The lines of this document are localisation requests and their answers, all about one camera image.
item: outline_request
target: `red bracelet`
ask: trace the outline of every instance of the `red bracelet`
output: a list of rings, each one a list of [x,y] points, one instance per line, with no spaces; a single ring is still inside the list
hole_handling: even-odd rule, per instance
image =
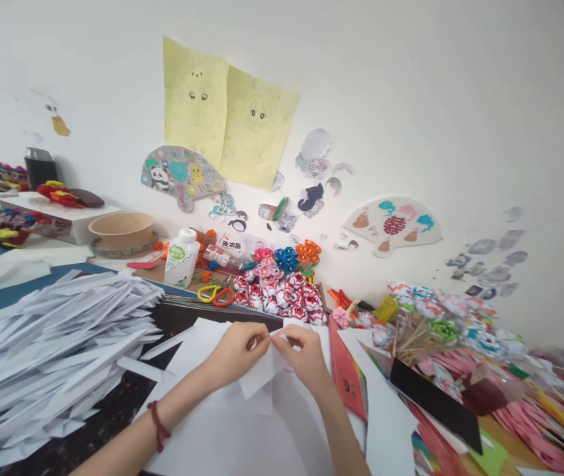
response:
[[[171,438],[171,433],[161,424],[160,418],[158,418],[158,412],[156,411],[156,400],[149,402],[147,408],[151,410],[151,419],[154,420],[154,425],[156,426],[156,443],[158,445],[158,452],[163,451],[163,443],[161,442],[161,436],[164,439]]]

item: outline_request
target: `bottle cap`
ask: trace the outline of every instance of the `bottle cap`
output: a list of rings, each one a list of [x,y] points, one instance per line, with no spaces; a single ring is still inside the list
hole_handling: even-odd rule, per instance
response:
[[[191,228],[181,228],[178,232],[178,238],[185,243],[193,243],[196,240],[196,232]]]

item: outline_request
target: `panda drawing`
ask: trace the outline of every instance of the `panda drawing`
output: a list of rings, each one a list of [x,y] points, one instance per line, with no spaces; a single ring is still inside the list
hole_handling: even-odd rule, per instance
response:
[[[149,174],[151,176],[151,187],[166,192],[169,190],[169,171],[158,165],[152,165]]]

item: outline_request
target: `yellow scissors handle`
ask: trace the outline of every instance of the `yellow scissors handle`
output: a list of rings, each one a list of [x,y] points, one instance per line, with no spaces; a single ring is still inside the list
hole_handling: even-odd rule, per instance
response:
[[[220,289],[222,289],[222,288],[221,288],[220,286],[216,286],[216,285],[213,285],[213,286],[205,286],[204,288],[200,288],[200,289],[198,290],[198,299],[200,300],[200,302],[204,302],[205,304],[209,304],[211,301],[214,300],[214,298],[215,298],[215,296],[216,296],[216,293],[217,293],[218,290],[220,290]],[[208,296],[204,296],[204,297],[203,297],[203,296],[202,296],[203,291],[206,291],[206,290],[212,290],[211,297],[208,297]]]

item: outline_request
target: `hand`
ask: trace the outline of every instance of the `hand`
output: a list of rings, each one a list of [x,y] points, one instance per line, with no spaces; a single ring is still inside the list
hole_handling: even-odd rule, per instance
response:
[[[246,374],[266,353],[269,344],[270,335],[264,324],[235,322],[200,365],[201,370],[210,385],[219,389]]]
[[[288,342],[280,337],[282,335],[286,336]],[[334,388],[334,382],[323,359],[319,334],[291,324],[271,336],[271,339],[315,400]],[[302,351],[294,350],[293,346],[301,347]]]

